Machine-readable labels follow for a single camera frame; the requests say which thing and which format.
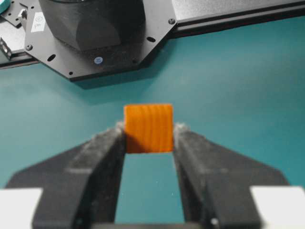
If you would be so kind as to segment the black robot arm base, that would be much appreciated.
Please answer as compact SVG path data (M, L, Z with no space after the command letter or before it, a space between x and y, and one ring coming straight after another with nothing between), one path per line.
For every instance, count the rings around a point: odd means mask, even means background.
M53 36L85 51L120 45L145 22L141 0L41 0Z

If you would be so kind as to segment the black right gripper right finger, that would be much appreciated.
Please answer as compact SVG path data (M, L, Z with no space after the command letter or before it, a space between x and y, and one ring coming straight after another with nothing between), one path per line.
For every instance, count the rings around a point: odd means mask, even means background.
M218 145L184 124L173 129L173 156L184 217L204 228L216 219L219 229L262 226L251 186L288 186L283 173Z

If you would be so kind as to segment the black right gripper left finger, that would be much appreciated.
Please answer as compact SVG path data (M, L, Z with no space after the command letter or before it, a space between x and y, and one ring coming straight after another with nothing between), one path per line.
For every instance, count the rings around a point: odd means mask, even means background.
M14 173L6 188L42 191L30 221L33 229L86 229L113 223L124 156L125 134L118 124Z

